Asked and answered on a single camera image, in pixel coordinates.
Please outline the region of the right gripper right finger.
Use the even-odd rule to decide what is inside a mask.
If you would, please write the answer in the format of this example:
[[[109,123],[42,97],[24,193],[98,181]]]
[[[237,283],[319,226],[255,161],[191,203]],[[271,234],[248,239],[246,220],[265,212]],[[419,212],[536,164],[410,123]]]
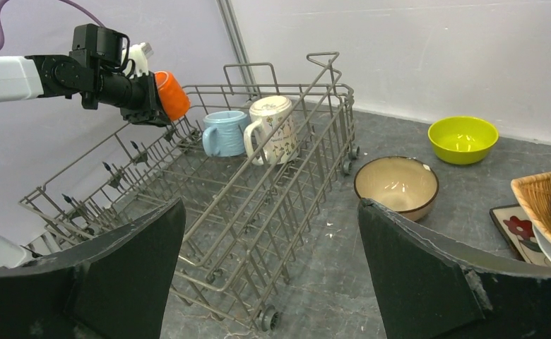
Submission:
[[[551,338],[551,268],[468,246],[368,198],[357,221],[388,338]]]

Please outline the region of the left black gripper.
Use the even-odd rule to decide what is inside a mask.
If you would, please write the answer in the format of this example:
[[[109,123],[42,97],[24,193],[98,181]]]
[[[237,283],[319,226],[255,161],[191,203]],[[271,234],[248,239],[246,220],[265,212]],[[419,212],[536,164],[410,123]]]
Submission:
[[[155,74],[150,72],[134,78],[116,73],[102,74],[97,100],[120,109],[124,121],[133,125],[168,126],[160,101]]]

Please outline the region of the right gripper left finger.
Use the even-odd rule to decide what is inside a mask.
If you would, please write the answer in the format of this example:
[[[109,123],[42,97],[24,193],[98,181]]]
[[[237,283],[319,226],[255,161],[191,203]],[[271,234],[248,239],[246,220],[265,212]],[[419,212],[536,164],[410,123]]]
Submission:
[[[0,268],[0,338],[159,338],[185,225],[176,198],[69,249]]]

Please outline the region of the orange mug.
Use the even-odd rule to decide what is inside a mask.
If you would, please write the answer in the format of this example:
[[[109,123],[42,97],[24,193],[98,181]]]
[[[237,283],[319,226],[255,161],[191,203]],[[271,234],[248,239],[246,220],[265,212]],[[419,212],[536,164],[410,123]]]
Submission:
[[[155,82],[162,107],[170,121],[176,121],[189,111],[191,102],[182,86],[169,71],[156,71]]]

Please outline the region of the light blue mug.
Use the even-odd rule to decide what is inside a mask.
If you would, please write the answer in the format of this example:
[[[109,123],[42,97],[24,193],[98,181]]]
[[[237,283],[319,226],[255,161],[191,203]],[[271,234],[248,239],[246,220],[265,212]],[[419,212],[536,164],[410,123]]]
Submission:
[[[202,144],[209,157],[232,157],[246,153],[243,132],[250,125],[249,115],[242,111],[214,112],[203,118]]]

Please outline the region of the white floral mug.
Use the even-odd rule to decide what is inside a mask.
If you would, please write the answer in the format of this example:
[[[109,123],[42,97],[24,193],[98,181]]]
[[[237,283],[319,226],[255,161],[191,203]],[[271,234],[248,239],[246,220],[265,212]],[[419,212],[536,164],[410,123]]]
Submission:
[[[254,165],[284,164],[294,160],[300,149],[292,115],[292,102],[287,97],[272,95],[252,103],[249,108],[251,123],[244,130],[243,142],[249,158]],[[253,156],[255,151],[251,138],[257,130],[257,144],[266,142],[263,152]]]

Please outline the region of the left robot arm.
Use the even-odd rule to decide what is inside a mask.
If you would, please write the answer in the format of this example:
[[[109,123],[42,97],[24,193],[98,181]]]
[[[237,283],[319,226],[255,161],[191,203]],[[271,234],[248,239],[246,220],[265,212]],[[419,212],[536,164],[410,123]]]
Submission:
[[[83,109],[117,107],[124,121],[165,127],[155,75],[126,72],[130,39],[96,24],[79,25],[67,55],[0,56],[0,102],[81,96]]]

